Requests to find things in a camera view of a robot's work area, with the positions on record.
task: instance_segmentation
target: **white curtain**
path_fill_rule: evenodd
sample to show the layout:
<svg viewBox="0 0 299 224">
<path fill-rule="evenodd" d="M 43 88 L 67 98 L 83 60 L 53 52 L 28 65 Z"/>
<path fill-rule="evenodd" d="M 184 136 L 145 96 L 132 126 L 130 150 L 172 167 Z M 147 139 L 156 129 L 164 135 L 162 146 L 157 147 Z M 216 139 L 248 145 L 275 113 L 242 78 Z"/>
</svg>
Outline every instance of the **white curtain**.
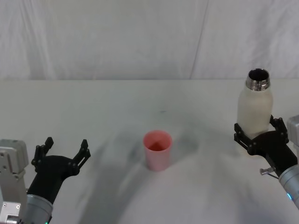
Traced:
<svg viewBox="0 0 299 224">
<path fill-rule="evenodd" d="M 0 0 L 0 79 L 299 77 L 297 0 Z"/>
</svg>

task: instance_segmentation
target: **robotic arm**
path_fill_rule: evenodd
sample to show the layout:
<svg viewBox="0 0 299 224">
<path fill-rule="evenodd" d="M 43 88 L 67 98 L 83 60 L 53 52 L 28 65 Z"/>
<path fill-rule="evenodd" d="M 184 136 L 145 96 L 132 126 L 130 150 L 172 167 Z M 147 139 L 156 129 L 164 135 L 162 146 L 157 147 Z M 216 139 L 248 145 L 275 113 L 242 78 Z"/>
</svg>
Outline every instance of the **robotic arm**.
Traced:
<svg viewBox="0 0 299 224">
<path fill-rule="evenodd" d="M 26 145 L 19 140 L 0 140 L 0 187 L 3 205 L 0 224 L 48 224 L 52 218 L 53 203 L 63 181 L 78 175 L 90 157 L 87 140 L 73 158 L 47 156 L 53 146 L 49 137 L 45 144 L 36 146 L 31 164 L 36 177 L 26 192 L 25 167 L 28 165 Z"/>
<path fill-rule="evenodd" d="M 265 132 L 252 140 L 244 134 L 238 124 L 235 124 L 234 140 L 245 148 L 249 155 L 260 155 L 266 159 L 270 168 L 261 169 L 261 174 L 275 172 L 288 197 L 299 209 L 298 160 L 286 145 L 289 142 L 288 136 L 295 146 L 299 145 L 299 115 L 288 120 L 289 135 L 282 118 L 274 119 L 271 116 L 270 124 L 275 131 Z"/>
</svg>

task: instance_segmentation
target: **cable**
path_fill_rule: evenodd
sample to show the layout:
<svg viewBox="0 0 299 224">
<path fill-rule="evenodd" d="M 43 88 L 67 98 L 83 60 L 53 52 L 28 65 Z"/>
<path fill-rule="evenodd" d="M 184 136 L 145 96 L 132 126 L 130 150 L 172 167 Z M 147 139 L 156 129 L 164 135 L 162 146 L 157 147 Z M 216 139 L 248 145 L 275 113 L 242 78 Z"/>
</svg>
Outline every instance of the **cable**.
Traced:
<svg viewBox="0 0 299 224">
<path fill-rule="evenodd" d="M 274 175 L 272 175 L 272 174 L 268 174 L 268 175 L 271 176 L 271 177 L 274 177 L 275 179 L 278 179 L 277 176 L 274 176 Z"/>
</svg>

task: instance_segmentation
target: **metal screw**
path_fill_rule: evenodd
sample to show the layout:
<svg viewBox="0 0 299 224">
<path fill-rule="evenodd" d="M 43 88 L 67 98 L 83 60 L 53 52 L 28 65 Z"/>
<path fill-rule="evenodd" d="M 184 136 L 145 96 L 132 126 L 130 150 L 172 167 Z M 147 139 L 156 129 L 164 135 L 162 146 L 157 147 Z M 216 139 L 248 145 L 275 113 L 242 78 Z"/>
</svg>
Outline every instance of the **metal screw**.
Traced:
<svg viewBox="0 0 299 224">
<path fill-rule="evenodd" d="M 274 167 L 270 167 L 268 169 L 260 169 L 260 174 L 261 175 L 266 175 L 266 174 L 272 173 L 274 171 L 275 171 Z"/>
</svg>

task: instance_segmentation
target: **fabric wall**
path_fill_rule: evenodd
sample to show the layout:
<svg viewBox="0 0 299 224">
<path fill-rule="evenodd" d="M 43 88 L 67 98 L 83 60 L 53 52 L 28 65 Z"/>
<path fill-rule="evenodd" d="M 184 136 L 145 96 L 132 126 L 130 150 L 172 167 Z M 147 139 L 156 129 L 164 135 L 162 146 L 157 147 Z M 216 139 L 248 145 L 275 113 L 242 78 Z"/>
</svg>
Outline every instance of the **fabric wall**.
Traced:
<svg viewBox="0 0 299 224">
<path fill-rule="evenodd" d="M 0 0 L 0 79 L 299 77 L 296 0 Z"/>
</svg>

